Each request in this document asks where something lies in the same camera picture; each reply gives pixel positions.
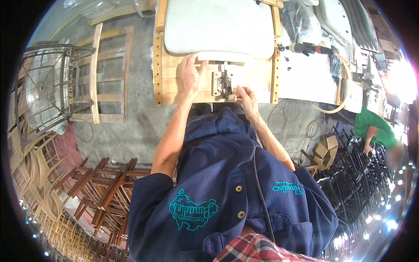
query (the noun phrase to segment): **black cable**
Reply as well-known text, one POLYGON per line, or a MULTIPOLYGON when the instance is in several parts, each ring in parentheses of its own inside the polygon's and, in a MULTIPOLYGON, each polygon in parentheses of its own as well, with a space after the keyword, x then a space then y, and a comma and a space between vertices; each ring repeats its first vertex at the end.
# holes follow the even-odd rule
POLYGON ((254 168, 254 171, 255 171, 254 173, 255 173, 255 179, 256 179, 256 187, 257 187, 257 190, 258 190, 259 199, 262 202, 262 208, 263 208, 263 212, 265 214, 266 227, 269 231, 269 234, 271 235, 272 242, 277 244, 276 241, 275 241, 274 231, 272 230, 271 220, 269 219, 268 208, 266 207, 265 198, 263 197, 262 189, 261 189, 261 186, 259 184, 258 171, 257 171, 257 168, 256 168, 256 149, 258 147, 262 148, 260 145, 256 145, 253 149, 253 168, 254 168))
POLYGON ((91 142, 91 141, 93 140, 93 136, 94 136, 94 131, 93 131, 93 126, 92 126, 92 124, 91 124, 91 123, 89 123, 89 122, 87 122, 87 121, 86 121, 86 120, 84 120, 84 119, 81 119, 81 118, 77 118, 77 117, 71 117, 71 118, 78 119, 78 120, 82 120, 82 121, 84 121, 84 122, 88 123, 88 124, 90 125, 90 128, 92 129, 92 138, 91 138, 89 141, 85 141, 85 140, 81 139, 78 135, 76 135, 74 132, 69 132, 69 133, 70 133, 70 134, 75 135, 76 137, 78 137, 78 139, 80 139, 81 141, 83 141, 83 142, 85 142, 85 143, 89 143, 89 142, 91 142))

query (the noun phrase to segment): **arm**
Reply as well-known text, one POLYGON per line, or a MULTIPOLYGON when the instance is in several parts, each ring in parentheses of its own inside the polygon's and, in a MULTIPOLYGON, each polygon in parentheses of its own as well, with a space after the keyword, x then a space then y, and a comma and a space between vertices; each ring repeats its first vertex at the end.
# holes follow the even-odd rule
POLYGON ((372 137, 377 138, 377 134, 378 134, 377 127, 370 126, 368 128, 367 134, 365 136, 365 146, 364 146, 364 153, 366 155, 368 155, 368 153, 371 151, 370 142, 371 142, 372 137))
POLYGON ((167 126, 162 139, 160 140, 156 153, 154 154, 151 173, 162 173, 173 177, 178 157, 182 149, 186 121, 189 110, 198 94, 199 80, 203 74, 208 61, 203 61, 199 71, 195 69, 195 59, 198 54, 186 56, 181 64, 181 77, 184 83, 184 91, 179 105, 167 126))
POLYGON ((263 148, 276 157, 291 171, 295 171, 294 164, 284 147, 272 134, 268 125, 262 119, 258 110, 255 93, 248 87, 237 86, 238 103, 242 104, 246 112, 246 118, 255 127, 263 148))

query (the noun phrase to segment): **embroidered logo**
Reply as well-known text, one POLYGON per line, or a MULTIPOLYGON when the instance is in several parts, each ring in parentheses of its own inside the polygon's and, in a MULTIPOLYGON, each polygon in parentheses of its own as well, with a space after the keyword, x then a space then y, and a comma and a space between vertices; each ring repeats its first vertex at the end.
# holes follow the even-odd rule
POLYGON ((194 203, 181 189, 170 202, 169 212, 176 220, 178 230, 181 230, 183 224, 185 224, 187 230, 195 231, 204 227, 208 219, 218 212, 218 206, 215 202, 214 199, 210 199, 200 204, 194 203))
POLYGON ((295 184, 295 183, 290 183, 290 182, 285 182, 285 181, 279 181, 276 182, 277 184, 280 184, 279 186, 273 186, 272 190, 274 191, 282 191, 283 193, 287 193, 287 190, 291 190, 294 191, 294 194, 296 195, 301 195, 302 193, 304 193, 303 191, 301 191, 300 185, 299 184, 295 184))

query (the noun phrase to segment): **metal cage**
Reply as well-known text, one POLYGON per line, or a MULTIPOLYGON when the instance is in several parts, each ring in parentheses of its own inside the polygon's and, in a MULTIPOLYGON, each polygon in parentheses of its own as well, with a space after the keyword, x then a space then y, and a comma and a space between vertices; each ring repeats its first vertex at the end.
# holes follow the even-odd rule
POLYGON ((73 113, 72 63, 82 58, 76 57, 78 50, 88 51, 83 56, 86 57, 95 49, 56 42, 25 49, 21 63, 24 77, 15 85, 14 92, 15 120, 22 146, 50 130, 65 133, 65 121, 73 113))

